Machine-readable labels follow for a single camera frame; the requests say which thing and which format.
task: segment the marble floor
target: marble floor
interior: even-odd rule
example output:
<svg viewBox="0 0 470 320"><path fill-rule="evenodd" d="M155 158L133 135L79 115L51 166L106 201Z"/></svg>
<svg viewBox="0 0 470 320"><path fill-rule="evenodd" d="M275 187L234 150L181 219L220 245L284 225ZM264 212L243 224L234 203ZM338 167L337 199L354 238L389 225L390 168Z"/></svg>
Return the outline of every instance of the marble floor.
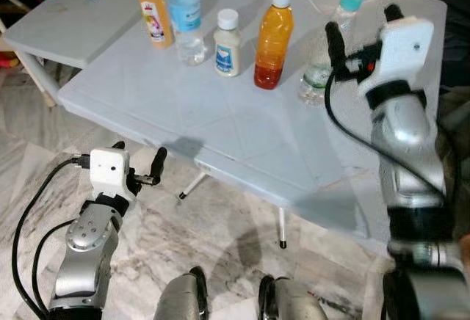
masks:
<svg viewBox="0 0 470 320"><path fill-rule="evenodd" d="M56 73L56 65L48 69ZM71 69L55 74L66 82ZM72 153L110 146L120 138L60 107L47 108L25 74L0 77L0 319L33 319L15 289L11 244L21 212L46 172ZM126 140L131 166L149 170L155 150ZM77 216L90 196L88 172L66 167L53 180L23 229L19 267L31 290L35 247L52 226ZM288 248L277 242L277 210L232 186L206 179L187 199L176 193L198 171L169 157L162 182L139 194L120 231L103 319L152 319L159 296L174 277L203 267L211 319L257 319L257 293L265 274L287 276L321 301L329 319L378 319L381 275L391 261L294 215L287 216ZM51 294L65 252L65 229L43 248L39 284Z"/></svg>

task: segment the plastic bottle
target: plastic bottle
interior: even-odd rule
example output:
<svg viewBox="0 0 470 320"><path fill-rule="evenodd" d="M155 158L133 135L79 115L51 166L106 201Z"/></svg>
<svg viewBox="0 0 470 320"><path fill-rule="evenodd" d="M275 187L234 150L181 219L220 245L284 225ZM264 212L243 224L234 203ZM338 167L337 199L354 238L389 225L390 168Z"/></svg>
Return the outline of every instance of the plastic bottle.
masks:
<svg viewBox="0 0 470 320"><path fill-rule="evenodd" d="M240 71L240 45L242 36L238 30L238 13L225 9L217 14L215 40L215 71L220 76L236 76Z"/></svg>
<svg viewBox="0 0 470 320"><path fill-rule="evenodd" d="M157 48L171 45L170 19L164 0L140 0L140 6L153 45Z"/></svg>
<svg viewBox="0 0 470 320"><path fill-rule="evenodd" d="M200 30L200 0L168 0L175 32L178 58L187 65L204 60L204 40Z"/></svg>
<svg viewBox="0 0 470 320"><path fill-rule="evenodd" d="M330 19L338 23L346 55L352 51L355 15L361 4L362 0L340 0L338 8ZM323 28L314 38L311 47L313 52L300 81L298 95L303 102L318 106L324 103L326 81L331 73L328 40Z"/></svg>
<svg viewBox="0 0 470 320"><path fill-rule="evenodd" d="M254 76L257 87L272 90L278 84L293 28L290 0L272 0L259 28Z"/></svg>

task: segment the orange juice bottle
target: orange juice bottle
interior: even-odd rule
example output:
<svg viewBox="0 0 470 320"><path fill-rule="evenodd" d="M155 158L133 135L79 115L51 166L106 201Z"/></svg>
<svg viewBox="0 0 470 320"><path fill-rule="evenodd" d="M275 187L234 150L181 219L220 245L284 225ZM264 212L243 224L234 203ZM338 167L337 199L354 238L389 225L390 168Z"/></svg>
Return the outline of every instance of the orange juice bottle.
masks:
<svg viewBox="0 0 470 320"><path fill-rule="evenodd" d="M276 87L284 66L294 28L290 1L272 0L259 28L254 80L256 86L266 90Z"/></svg>
<svg viewBox="0 0 470 320"><path fill-rule="evenodd" d="M140 6L153 45L157 48L171 45L170 19L165 1L140 0Z"/></svg>

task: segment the blue bottle cap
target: blue bottle cap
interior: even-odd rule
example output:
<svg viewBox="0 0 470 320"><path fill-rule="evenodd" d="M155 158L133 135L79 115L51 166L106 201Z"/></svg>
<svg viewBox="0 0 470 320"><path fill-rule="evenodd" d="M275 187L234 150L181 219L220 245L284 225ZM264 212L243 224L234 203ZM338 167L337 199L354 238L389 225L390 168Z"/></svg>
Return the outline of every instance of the blue bottle cap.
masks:
<svg viewBox="0 0 470 320"><path fill-rule="evenodd" d="M361 6L363 0L340 0L339 5L343 10L355 12Z"/></svg>

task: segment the white plastic table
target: white plastic table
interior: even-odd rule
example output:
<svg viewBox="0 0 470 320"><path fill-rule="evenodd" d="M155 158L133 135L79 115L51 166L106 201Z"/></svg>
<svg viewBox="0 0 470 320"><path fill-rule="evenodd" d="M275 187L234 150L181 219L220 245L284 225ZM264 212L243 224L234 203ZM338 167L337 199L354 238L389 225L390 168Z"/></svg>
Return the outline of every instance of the white plastic table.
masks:
<svg viewBox="0 0 470 320"><path fill-rule="evenodd" d="M55 101L58 84L32 56L85 68L140 19L138 0L45 0L3 38Z"/></svg>
<svg viewBox="0 0 470 320"><path fill-rule="evenodd" d="M429 56L419 80L427 111L437 109L446 5L436 0L364 0L356 42L373 40L391 1L405 15L435 24ZM187 67L175 47L153 48L139 21L59 91L65 108L113 131L195 162L216 179L253 192L312 222L370 241L388 238L380 193L378 158L339 133L324 107L297 98L308 41L325 25L339 0L292 0L295 28L279 86L253 84L259 23L270 0L202 0L207 60ZM224 79L214 71L217 11L240 15L242 72ZM339 119L369 137L366 101L354 83L333 96Z"/></svg>

